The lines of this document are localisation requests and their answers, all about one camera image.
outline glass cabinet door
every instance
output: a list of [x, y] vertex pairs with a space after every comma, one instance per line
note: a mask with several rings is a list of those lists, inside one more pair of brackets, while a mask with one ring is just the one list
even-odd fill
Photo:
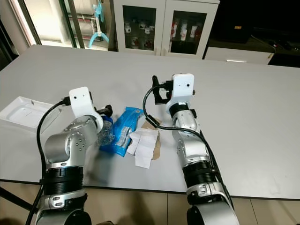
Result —
[[119, 52], [160, 55], [165, 4], [162, 0], [115, 0]]
[[167, 0], [162, 55], [202, 58], [218, 4]]

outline cup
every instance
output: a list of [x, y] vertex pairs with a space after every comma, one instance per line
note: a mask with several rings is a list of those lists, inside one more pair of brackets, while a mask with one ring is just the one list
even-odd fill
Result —
[[150, 34], [150, 32], [151, 32], [150, 27], [145, 27], [145, 34]]
[[146, 27], [146, 22], [144, 22], [144, 21], [140, 22], [139, 28], [142, 29], [142, 30], [144, 30], [145, 27]]
[[131, 38], [131, 47], [134, 48], [134, 49], [139, 49], [139, 38], [137, 37], [132, 37]]
[[146, 39], [144, 44], [145, 50], [153, 50], [153, 40], [152, 39]]
[[129, 25], [125, 26], [125, 32], [127, 34], [131, 33], [131, 26], [129, 26]]

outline brown paper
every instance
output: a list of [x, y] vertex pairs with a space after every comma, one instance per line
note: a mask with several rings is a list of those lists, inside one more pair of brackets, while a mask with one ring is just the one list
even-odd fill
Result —
[[[154, 126], [152, 126], [148, 121], [145, 121], [142, 125], [142, 128], [144, 129], [152, 129], [157, 130]], [[158, 132], [155, 148], [153, 151], [153, 160], [158, 159], [160, 157], [160, 133]]]

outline white cabinet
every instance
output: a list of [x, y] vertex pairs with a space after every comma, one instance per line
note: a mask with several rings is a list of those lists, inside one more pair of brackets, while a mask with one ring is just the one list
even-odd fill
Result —
[[202, 58], [218, 0], [114, 0], [119, 52]]
[[274, 54], [229, 48], [209, 47], [205, 59], [226, 62], [255, 63], [267, 65]]

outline wall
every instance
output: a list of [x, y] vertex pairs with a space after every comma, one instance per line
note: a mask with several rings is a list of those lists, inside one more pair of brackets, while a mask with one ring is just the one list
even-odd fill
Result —
[[26, 40], [26, 37], [23, 34], [23, 31], [19, 25], [18, 20], [15, 17], [15, 14], [8, 2], [8, 0], [0, 0], [1, 6], [1, 21], [13, 42], [15, 49], [19, 54], [22, 54], [29, 44]]

